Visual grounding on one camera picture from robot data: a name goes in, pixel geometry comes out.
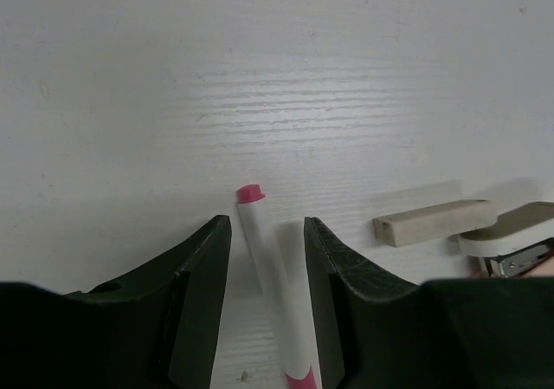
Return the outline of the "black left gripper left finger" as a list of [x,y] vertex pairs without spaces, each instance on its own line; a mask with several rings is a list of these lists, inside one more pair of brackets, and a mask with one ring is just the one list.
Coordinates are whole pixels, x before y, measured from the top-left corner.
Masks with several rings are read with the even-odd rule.
[[87,292],[3,282],[2,387],[209,387],[231,237],[229,218],[213,217]]

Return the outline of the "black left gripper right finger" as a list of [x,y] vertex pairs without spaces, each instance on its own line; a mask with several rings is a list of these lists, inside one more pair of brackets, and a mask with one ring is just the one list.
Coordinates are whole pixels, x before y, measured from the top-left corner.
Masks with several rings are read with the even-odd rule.
[[325,388],[550,388],[553,281],[415,285],[304,222]]

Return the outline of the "white marker pink cap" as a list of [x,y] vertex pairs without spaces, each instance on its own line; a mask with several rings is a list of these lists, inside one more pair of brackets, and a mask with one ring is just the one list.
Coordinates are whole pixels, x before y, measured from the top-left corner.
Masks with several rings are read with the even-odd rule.
[[295,307],[266,195],[258,184],[236,192],[236,205],[248,252],[254,262],[274,331],[281,368],[289,388],[316,388],[312,362]]

